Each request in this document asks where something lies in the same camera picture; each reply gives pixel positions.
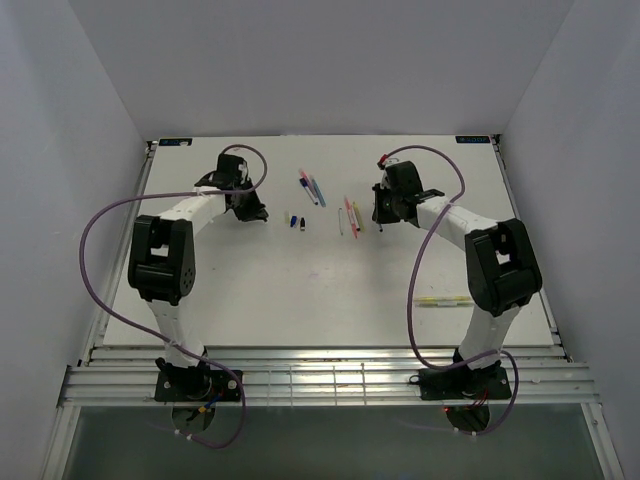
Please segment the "yellow highlighter pen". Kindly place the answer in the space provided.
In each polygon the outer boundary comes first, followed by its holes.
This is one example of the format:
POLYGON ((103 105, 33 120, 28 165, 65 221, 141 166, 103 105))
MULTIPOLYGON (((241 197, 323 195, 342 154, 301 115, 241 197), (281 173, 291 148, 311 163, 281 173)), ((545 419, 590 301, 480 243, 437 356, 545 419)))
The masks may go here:
POLYGON ((359 209, 359 206, 357 205, 356 202, 352 203, 352 210, 355 216, 355 222, 356 222, 356 229, 358 232, 364 232, 365 231, 365 226, 364 226, 364 222, 363 222, 363 218, 359 209))

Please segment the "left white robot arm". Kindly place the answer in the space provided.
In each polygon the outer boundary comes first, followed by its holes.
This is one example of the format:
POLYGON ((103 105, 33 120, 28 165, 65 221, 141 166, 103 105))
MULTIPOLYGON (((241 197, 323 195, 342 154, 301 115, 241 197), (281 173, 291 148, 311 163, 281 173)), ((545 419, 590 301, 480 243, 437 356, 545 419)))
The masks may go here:
POLYGON ((246 160, 222 153, 216 169, 196 182, 190 196, 159 214, 140 215, 134 221, 129 285, 154 315, 165 343, 164 363, 182 368, 178 388, 194 400, 210 392, 212 376, 198 366, 205 347, 180 304, 196 281, 196 236, 229 211, 241 222, 268 220, 246 160))

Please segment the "blue pen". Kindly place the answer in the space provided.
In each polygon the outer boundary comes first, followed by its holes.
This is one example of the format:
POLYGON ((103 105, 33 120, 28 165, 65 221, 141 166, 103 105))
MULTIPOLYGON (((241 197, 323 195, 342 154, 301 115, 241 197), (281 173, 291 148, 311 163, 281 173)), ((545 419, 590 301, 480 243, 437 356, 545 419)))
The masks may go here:
POLYGON ((311 182, 311 186, 313 187, 313 190, 315 192, 316 198, 319 202, 319 205, 322 208, 326 208, 326 201, 324 199, 323 193, 319 187, 319 184, 317 183, 316 179, 313 176, 309 177, 310 182, 311 182))

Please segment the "white marker black cap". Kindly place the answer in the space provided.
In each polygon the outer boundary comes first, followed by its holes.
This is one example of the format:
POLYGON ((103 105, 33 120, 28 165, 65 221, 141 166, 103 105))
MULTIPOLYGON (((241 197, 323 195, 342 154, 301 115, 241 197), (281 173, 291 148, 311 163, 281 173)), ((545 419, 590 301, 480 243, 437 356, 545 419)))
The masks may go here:
POLYGON ((339 233, 341 236, 344 236, 344 221, 343 221, 343 209, 338 209, 338 225, 339 225, 339 233))

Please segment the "pink highlighter pen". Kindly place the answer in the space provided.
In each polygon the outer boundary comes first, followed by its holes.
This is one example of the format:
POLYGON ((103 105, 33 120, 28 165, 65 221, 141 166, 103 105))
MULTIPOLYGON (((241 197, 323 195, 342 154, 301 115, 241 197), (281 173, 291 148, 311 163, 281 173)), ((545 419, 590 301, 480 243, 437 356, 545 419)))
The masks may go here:
POLYGON ((353 236, 355 239, 357 239, 359 233, 359 224, 357 222, 353 206, 347 196, 344 197, 344 204, 353 236))

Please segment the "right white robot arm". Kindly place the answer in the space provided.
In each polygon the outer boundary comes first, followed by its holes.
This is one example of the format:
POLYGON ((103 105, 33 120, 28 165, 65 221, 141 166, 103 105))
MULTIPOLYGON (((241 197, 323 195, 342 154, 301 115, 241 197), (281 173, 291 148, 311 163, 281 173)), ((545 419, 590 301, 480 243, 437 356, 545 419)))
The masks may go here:
POLYGON ((514 319, 542 288, 542 276, 522 221, 497 221, 457 204, 466 182, 454 163, 459 191, 449 198, 437 189, 423 188, 418 170, 410 161, 384 156, 383 172, 373 187, 374 222, 409 223, 427 232, 411 271, 406 301, 409 342, 416 358, 439 372, 453 370, 454 390, 474 397, 488 384, 485 371, 500 363, 502 347, 514 319), (414 290, 421 261, 433 236, 459 248, 465 257, 468 291, 474 302, 464 339, 454 352, 453 363, 438 367, 420 354, 414 333, 414 290))

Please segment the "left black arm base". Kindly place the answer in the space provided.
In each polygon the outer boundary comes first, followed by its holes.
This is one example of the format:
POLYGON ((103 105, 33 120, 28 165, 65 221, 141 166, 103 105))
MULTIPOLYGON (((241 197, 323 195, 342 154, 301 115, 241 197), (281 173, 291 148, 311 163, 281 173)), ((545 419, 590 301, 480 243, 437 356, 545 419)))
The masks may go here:
POLYGON ((157 402, 236 402, 241 398, 238 381, 228 372, 197 366, 178 367, 164 358, 155 360, 158 377, 154 400, 157 402))

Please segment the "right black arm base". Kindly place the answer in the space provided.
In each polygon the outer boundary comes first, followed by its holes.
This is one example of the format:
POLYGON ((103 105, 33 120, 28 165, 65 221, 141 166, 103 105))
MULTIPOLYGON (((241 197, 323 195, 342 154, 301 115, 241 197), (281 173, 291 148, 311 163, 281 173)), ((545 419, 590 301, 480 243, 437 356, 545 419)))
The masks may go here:
POLYGON ((444 400, 509 400, 512 390, 501 353, 496 349, 464 357, 457 347, 448 365, 436 365, 415 350, 423 367, 409 380, 419 388, 423 401, 444 400))

